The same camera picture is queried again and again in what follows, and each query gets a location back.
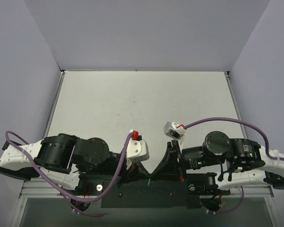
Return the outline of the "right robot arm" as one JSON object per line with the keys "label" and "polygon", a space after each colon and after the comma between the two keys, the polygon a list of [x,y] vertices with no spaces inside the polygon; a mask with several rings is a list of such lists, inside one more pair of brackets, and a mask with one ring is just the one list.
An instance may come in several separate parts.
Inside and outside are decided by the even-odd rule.
{"label": "right robot arm", "polygon": [[189,194],[227,194],[234,187],[270,185],[284,190],[284,154],[255,141],[208,133],[201,146],[181,148],[172,140],[151,174],[152,181],[186,183]]}

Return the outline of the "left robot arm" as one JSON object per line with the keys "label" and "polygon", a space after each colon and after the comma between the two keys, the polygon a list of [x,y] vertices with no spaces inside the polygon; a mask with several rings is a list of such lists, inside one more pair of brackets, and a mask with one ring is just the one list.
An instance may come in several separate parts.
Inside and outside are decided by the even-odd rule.
{"label": "left robot arm", "polygon": [[136,131],[126,145],[123,161],[121,154],[110,151],[101,138],[81,139],[63,133],[31,144],[6,141],[2,150],[0,174],[23,181],[37,178],[40,174],[31,165],[32,158],[54,183],[78,195],[95,186],[92,179],[113,176],[118,164],[119,175],[127,179],[150,156],[146,141]]}

